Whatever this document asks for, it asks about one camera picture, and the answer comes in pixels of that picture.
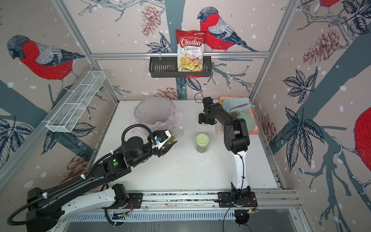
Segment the short clear mung bean jar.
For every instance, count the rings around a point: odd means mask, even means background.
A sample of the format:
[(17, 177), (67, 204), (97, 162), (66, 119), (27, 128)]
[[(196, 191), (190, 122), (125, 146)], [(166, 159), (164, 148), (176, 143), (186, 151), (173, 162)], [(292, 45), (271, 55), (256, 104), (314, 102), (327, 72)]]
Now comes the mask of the short clear mung bean jar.
[(172, 135), (169, 142), (173, 143), (177, 139), (181, 138), (184, 135), (184, 129), (181, 125), (174, 125), (171, 128), (169, 128), (169, 132)]

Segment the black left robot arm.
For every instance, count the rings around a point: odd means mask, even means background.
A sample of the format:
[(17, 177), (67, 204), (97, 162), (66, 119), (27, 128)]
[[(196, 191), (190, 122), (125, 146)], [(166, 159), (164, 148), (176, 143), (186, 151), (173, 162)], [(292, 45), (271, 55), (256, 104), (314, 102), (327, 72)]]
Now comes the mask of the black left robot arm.
[(98, 159), (80, 176), (61, 185), (33, 188), (28, 192), (27, 204), (7, 219), (10, 226), (25, 225), (29, 232), (47, 232), (66, 218), (96, 208), (118, 209), (134, 207), (125, 187), (115, 184), (111, 188), (90, 193), (129, 174), (131, 169), (152, 156), (165, 155), (176, 142), (164, 134), (150, 135), (148, 142), (138, 136), (121, 139), (121, 146)]

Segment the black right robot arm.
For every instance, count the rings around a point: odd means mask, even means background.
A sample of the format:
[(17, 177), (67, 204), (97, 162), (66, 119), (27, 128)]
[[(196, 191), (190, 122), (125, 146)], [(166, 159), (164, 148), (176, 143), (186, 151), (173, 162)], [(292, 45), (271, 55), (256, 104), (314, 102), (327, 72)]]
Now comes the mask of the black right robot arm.
[(250, 138), (244, 119), (238, 119), (228, 113), (220, 103), (214, 103), (211, 97), (202, 99), (204, 110), (199, 114), (199, 123), (223, 126), (224, 145), (233, 155), (234, 173), (231, 182), (231, 200), (237, 207), (247, 204), (251, 197), (251, 188), (247, 180), (246, 154)]

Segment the green lid mung bean jar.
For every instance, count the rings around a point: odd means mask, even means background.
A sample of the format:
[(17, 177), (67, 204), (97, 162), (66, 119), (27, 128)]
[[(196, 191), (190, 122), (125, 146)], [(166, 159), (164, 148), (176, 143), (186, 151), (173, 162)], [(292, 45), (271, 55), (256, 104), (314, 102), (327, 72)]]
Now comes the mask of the green lid mung bean jar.
[(206, 135), (204, 133), (198, 134), (197, 137), (196, 137), (197, 151), (199, 153), (205, 153), (208, 149), (209, 142), (210, 142), (210, 139), (209, 139), (208, 135)]

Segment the teal folded cloth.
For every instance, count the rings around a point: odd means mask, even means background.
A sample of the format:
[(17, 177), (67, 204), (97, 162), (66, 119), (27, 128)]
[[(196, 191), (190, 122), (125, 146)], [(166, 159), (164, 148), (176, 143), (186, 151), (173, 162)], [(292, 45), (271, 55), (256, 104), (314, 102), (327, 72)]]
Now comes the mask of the teal folded cloth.
[(253, 107), (249, 98), (229, 98), (223, 100), (223, 108), (228, 113), (243, 112)]

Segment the teal oval plate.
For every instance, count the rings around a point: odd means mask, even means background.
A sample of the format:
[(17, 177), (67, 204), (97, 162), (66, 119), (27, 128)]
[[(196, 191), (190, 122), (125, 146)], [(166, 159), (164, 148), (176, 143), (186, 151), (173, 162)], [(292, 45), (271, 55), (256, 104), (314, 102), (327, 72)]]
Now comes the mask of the teal oval plate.
[(253, 118), (245, 112), (240, 113), (240, 118), (245, 120), (248, 132), (252, 132), (255, 128), (255, 121)]

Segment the pink serving tray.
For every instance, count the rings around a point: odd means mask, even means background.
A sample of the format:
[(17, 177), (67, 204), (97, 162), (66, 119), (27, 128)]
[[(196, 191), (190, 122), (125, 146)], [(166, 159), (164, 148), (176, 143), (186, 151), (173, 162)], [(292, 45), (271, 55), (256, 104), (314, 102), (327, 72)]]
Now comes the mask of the pink serving tray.
[[(221, 97), (219, 97), (218, 102), (223, 106), (223, 100), (224, 99), (229, 99), (229, 98), (241, 98), (241, 97), (225, 97), (225, 96), (223, 97), (223, 96), (221, 96)], [(255, 128), (249, 134), (250, 135), (259, 134), (260, 130), (259, 130), (259, 127), (258, 127), (257, 119), (256, 119), (255, 114), (253, 112), (253, 107), (251, 107), (250, 109), (245, 110), (243, 112), (249, 114), (253, 118), (253, 120), (255, 121)], [(233, 113), (229, 113), (229, 114), (232, 115), (233, 117), (237, 118), (237, 119), (240, 119), (240, 113), (241, 112), (233, 112)]]

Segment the Chuba cassava chips bag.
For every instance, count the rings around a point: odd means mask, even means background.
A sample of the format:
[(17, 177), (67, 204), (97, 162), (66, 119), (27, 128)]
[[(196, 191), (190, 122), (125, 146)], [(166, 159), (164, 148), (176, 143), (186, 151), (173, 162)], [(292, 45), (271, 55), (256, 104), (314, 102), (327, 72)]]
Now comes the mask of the Chuba cassava chips bag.
[(176, 38), (178, 71), (201, 72), (206, 32), (176, 30)]

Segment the dark grey wall shelf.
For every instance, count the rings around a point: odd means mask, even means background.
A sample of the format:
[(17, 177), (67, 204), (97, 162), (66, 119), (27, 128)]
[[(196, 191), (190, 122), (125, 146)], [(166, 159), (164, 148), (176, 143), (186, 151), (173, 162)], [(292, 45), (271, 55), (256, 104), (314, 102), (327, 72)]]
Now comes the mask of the dark grey wall shelf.
[(210, 56), (203, 57), (203, 70), (197, 72), (178, 71), (176, 57), (151, 57), (149, 72), (153, 78), (176, 78), (176, 77), (210, 77), (212, 74), (212, 62)]

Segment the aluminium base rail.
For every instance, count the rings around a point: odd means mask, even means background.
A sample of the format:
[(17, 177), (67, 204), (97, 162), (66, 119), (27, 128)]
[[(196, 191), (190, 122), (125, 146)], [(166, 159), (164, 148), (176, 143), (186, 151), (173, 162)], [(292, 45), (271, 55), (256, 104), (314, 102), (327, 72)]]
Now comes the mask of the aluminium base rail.
[[(140, 205), (135, 210), (221, 210), (218, 201), (219, 192), (226, 189), (197, 189), (197, 190), (129, 190), (128, 194), (141, 193), (141, 200), (134, 200)], [(254, 204), (250, 208), (263, 209), (296, 209), (301, 208), (300, 200), (294, 190), (280, 188), (253, 188)]]

